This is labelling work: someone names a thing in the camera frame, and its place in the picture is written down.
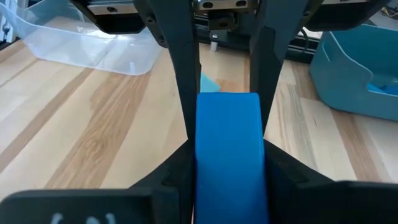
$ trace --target wood grain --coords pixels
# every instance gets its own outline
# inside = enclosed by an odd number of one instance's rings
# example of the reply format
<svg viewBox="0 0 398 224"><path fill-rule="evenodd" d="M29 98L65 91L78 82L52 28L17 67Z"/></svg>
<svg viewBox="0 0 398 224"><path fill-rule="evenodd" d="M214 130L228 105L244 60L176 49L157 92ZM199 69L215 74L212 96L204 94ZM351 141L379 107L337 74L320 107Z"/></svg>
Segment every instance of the wood grain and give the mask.
<svg viewBox="0 0 398 224"><path fill-rule="evenodd" d="M248 54L200 50L203 71L221 91L249 91ZM0 70L0 198L25 189L126 188L187 139L167 50L151 72L129 77L37 59L17 42L0 52ZM308 65L286 61L264 137L332 179L398 182L397 131L392 121L330 109Z"/></svg>

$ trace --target clear plastic container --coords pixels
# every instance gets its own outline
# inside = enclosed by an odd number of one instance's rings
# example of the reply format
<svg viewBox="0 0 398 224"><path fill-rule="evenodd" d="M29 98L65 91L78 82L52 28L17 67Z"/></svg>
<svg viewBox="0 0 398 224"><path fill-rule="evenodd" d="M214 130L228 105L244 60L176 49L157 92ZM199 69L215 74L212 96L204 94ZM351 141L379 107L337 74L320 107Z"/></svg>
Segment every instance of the clear plastic container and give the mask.
<svg viewBox="0 0 398 224"><path fill-rule="evenodd" d="M0 12L32 53L42 59L126 75L148 72L161 50L148 29L140 34L100 31L68 0L43 0L21 9L14 0Z"/></svg>

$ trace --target blue object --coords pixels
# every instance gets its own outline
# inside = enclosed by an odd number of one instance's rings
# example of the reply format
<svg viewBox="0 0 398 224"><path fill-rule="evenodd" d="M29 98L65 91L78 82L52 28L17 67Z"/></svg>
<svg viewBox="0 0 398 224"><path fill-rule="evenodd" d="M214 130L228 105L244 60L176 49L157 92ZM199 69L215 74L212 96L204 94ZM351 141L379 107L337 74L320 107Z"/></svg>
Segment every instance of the blue object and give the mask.
<svg viewBox="0 0 398 224"><path fill-rule="evenodd" d="M339 110L398 121L398 32L361 25L324 32L310 66L319 94Z"/></svg>
<svg viewBox="0 0 398 224"><path fill-rule="evenodd" d="M209 79L203 72L200 77L200 92L201 93L215 93L220 90L219 84Z"/></svg>
<svg viewBox="0 0 398 224"><path fill-rule="evenodd" d="M267 224L264 140L256 93L197 99L195 224Z"/></svg>

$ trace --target blue plastic bin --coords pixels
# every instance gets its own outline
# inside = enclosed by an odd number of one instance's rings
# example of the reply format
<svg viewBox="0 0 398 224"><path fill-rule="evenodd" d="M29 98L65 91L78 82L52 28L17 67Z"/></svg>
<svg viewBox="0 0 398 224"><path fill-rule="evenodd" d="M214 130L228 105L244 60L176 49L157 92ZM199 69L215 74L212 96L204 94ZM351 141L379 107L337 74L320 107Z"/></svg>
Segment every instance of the blue plastic bin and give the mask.
<svg viewBox="0 0 398 224"><path fill-rule="evenodd" d="M332 108L398 121L398 32L361 25L324 32L310 66Z"/></svg>

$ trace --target table surface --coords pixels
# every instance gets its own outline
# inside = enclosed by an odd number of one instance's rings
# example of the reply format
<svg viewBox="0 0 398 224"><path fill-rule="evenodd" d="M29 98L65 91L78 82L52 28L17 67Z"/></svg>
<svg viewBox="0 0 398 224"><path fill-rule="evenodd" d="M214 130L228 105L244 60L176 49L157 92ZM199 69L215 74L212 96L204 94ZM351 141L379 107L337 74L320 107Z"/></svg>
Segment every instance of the table surface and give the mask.
<svg viewBox="0 0 398 224"><path fill-rule="evenodd" d="M222 91L248 91L247 54L200 50ZM0 199L126 188L187 138L167 50L152 71L129 77L37 59L18 41L0 52L0 71ZM396 122L330 109L308 65L285 61L265 138L289 154L335 180L398 182L396 133Z"/></svg>

